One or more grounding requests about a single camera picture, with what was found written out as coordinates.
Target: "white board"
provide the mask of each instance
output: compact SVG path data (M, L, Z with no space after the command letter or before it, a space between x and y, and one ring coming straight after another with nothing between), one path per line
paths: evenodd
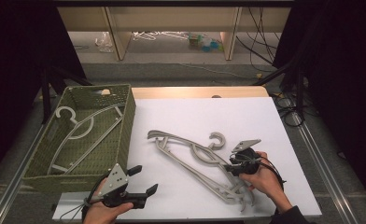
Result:
M314 194L303 174L272 98L215 98L215 99L150 99L135 100L136 113L131 137L128 168L142 165L142 172L129 178L127 190L143 193L154 184L157 192L148 198L144 209L134 209L118 217L122 221L182 221L234 220L269 217L275 206L265 195L255 192L256 201L241 212L241 204L226 204L200 183L176 161L159 151L148 131L171 133L204 147L217 139L209 139L212 132L223 133L226 144L216 151L229 161L232 149L243 140L260 139L255 150L268 153L269 160L282 175L285 192L305 216L319 216L321 212ZM223 183L226 178L216 167L195 160L188 147L168 144L174 154L204 174ZM63 193L53 219L80 205L88 192ZM70 219L69 213L63 219Z

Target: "green storage box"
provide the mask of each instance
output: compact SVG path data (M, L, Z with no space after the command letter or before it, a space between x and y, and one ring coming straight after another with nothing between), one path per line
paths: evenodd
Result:
M120 105L123 116L111 105ZM119 163L126 171L135 108L130 85L67 87L29 160L23 183L42 192L88 191L114 164ZM92 123L89 117L94 114ZM119 118L120 122L112 128ZM92 147L91 153L65 174L63 169ZM61 149L54 158L58 148ZM49 168L53 160L59 168Z

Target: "metal rail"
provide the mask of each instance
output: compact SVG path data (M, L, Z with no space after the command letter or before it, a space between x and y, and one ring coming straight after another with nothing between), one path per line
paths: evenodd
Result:
M301 121L300 116L297 113L293 113L293 119L296 124L299 124ZM345 197L343 191L341 190L337 180L331 172L329 165L326 163L322 153L317 146L317 143L309 131L308 126L305 121L302 125L298 127L300 134L302 135L303 141L305 142L307 149L319 171L320 176L325 183L326 188L329 191L329 194L341 216L341 219L345 224L356 224L359 223L352 207Z
M44 132L45 124L42 124L39 128L39 131L37 132L37 135L35 136L35 140L29 147L29 150L26 152L20 167L18 168L17 172L11 179L10 183L8 184L5 192L0 198L0 223L3 223L9 208L11 207L12 203L14 202L15 197L17 196L18 190L21 186L21 179L24 174L26 164L28 163L29 159L31 158L33 152L35 151L35 146L41 136L41 134Z

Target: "cable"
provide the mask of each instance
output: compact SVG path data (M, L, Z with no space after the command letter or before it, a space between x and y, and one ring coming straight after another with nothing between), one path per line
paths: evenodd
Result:
M267 40L265 38L265 34L264 34L264 26L262 25L262 11L263 11L263 7L260 7L259 10L260 10L260 21L259 21L259 24L256 22L256 19L254 18L253 16L253 13L250 9L250 7L248 8L249 9L249 13L250 13L250 16L252 17L252 20L255 22L255 25L256 25L256 29L257 29L257 33L256 33L256 36L255 36L255 40L257 38L257 35L260 34L260 36L262 37L262 40L264 41L265 43L265 46L266 46L266 49L267 49L267 52L271 58L271 60L273 61L274 60L274 55L273 53L271 52L270 48L268 47L267 45Z
M91 202L91 198L92 198L92 196L93 196L93 193L98 189L99 185L102 183L102 181L103 181L105 178L107 178L107 177L108 177L108 175L109 175L109 173L106 173L106 174L102 175L102 176L98 179L98 181L96 182L96 184L93 186L93 188L92 188L92 190L91 190L90 195L88 196L88 198L85 198L85 199L84 199L84 206L83 206L83 208L82 208L82 210L81 210L81 221L83 221L83 222L84 222L85 216L87 215L88 210L90 209L91 205L93 204L93 203Z
M276 33L274 33L274 34L275 34L276 38L278 39L278 41L281 40L281 38Z
M283 97L283 98L280 98L279 96L282 94L282 92L281 93L279 93L278 95L274 95L274 97L276 97L275 99L274 99L274 103L275 103L275 105L276 105L276 107L278 108L277 109L277 111L278 111L278 113L279 113L279 117L284 121L284 123L286 124L286 125L288 125L289 127L299 127L299 126L301 126L302 124L303 124L303 122L304 122L304 117L303 117L303 115L302 114L300 114L300 113L297 113L297 115L299 116L299 118L300 118L300 122L299 122L299 124L293 124L293 123L290 123L290 122L288 122L288 117L289 116L292 116L293 115L293 113L296 113L297 112L297 107L296 106L294 106L293 105L293 103L292 103L292 101L291 101L291 99L290 98L286 98L286 97ZM281 105L280 104L280 101L281 100L288 100L288 105Z
M283 184L286 182L282 179L282 176L280 175L280 173L278 172L278 170L276 169L276 167L273 165L272 162L270 162L267 158L265 157L259 157L258 159L252 158L248 155L244 155L244 154L239 154L239 158L237 158L236 156L238 155L238 153L233 153L232 155L230 155L230 159L233 159L235 161L239 161L241 162L241 165L246 166L245 162L248 162L249 165L253 164L253 163L257 163L258 165L262 165L265 168L269 169L270 171L272 171L274 173L274 175L276 176L276 178L278 179L278 182L282 188L282 190L284 189ZM268 164L265 164L264 162L261 161L261 159L266 160Z
M77 207L73 208L72 210L69 210L69 211L67 211L67 212L63 213L63 214L60 216L60 221L61 221L61 222L63 222L62 217L66 216L67 214L69 214L69 213L71 213L71 212L73 212L73 211L75 211L75 210L77 209L76 213L72 216L72 218L70 218L70 220L66 222L66 223L70 223L70 222L73 220L73 218L75 218L75 216L77 215L77 213L80 211L80 209L81 209L83 206L84 206L84 203L82 203L81 205L79 205L79 206L77 206Z
M266 47L269 47L269 48L272 48L272 49L276 49L276 47L274 46L271 46L271 45L267 45L265 43L261 43L260 41L258 40L255 40L252 36L250 36L249 32L246 32L247 36L249 36L250 39L252 39L253 41L255 41L256 43L260 44L260 45L263 45L263 46L266 46Z
M263 56L261 56L258 52L253 50L253 46L252 48L248 47L247 45L245 45L237 36L236 39L244 46L244 48L248 49L250 52L256 54L258 57L262 58L265 62L267 62L268 64L273 64L273 62L269 61L268 59L264 58Z
M236 75L234 73L230 73L230 72L219 72L219 71L214 71L214 70L210 70L208 68L205 68L205 67L201 67L201 66L193 66L193 65L187 65L187 64L183 64L183 63L178 63L182 66L185 66L185 67L190 67L190 68L199 68L199 69L204 69L205 71L208 71L208 72L213 72L213 73L218 73L218 74L227 74L227 75L232 75L232 76L235 76L235 77L241 77L239 75Z
M88 45L75 45L74 47L75 47L75 50L90 48L90 46L88 46Z

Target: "person's hand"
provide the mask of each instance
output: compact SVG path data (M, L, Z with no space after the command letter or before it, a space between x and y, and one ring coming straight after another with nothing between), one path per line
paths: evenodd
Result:
M99 185L98 189L93 195L97 195L98 191L102 188L106 179ZM117 216L129 211L133 208L132 203L123 203L117 207L106 207L102 202L94 203L87 212L87 215L83 221L84 224L111 224L115 223Z
M259 153L261 157L267 158L267 153L260 151L257 153ZM261 162L270 165L265 159L262 159ZM240 174L239 178L251 184L251 186L248 187L249 190L257 189L266 194L267 197L274 202L279 213L282 214L292 207L288 197L282 190L276 175L265 166L260 165L259 170L254 175Z

